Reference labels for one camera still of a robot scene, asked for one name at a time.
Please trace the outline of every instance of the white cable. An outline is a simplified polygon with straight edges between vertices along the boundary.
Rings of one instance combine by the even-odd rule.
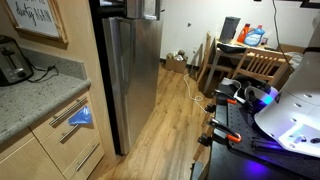
[[[190,99],[192,99],[205,113],[207,113],[207,111],[198,103],[198,102],[200,102],[200,101],[202,101],[203,100],[203,97],[201,97],[201,96],[196,96],[196,97],[191,97],[191,93],[190,93],[190,87],[189,87],[189,84],[188,84],[188,82],[187,82],[187,80],[186,80],[186,77],[187,76],[190,76],[190,74],[186,74],[186,75],[184,75],[183,76],[183,80],[184,80],[184,82],[186,83],[186,85],[187,85],[187,88],[188,88],[188,93],[189,93],[189,98]]]

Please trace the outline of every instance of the baseboard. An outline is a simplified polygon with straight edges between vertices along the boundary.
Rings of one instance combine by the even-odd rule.
[[[165,63],[166,63],[166,59],[160,58],[160,63],[165,64]],[[187,69],[193,68],[194,70],[197,70],[197,71],[200,69],[199,66],[194,66],[194,65],[191,65],[191,64],[187,64],[187,65],[186,65],[186,68],[187,68]]]

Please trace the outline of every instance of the kitchen cabinet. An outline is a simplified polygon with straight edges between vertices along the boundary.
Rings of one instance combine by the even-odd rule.
[[[1,144],[0,152],[0,179],[64,179],[29,129]]]
[[[87,106],[92,123],[68,120]],[[104,156],[85,89],[0,145],[0,179],[87,179]]]

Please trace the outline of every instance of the toaster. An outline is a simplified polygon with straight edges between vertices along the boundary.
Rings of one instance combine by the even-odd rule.
[[[28,59],[22,54],[17,42],[0,35],[0,86],[8,86],[33,76]]]

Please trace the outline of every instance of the kitchen counter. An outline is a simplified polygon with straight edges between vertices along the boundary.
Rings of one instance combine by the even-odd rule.
[[[64,67],[61,62],[57,64],[60,70],[59,66],[61,69]],[[31,80],[44,74],[34,72]],[[52,74],[55,71],[50,71],[46,77]],[[58,76],[40,83],[23,81],[0,87],[0,144],[89,86],[90,80],[87,78],[80,79],[60,72]]]

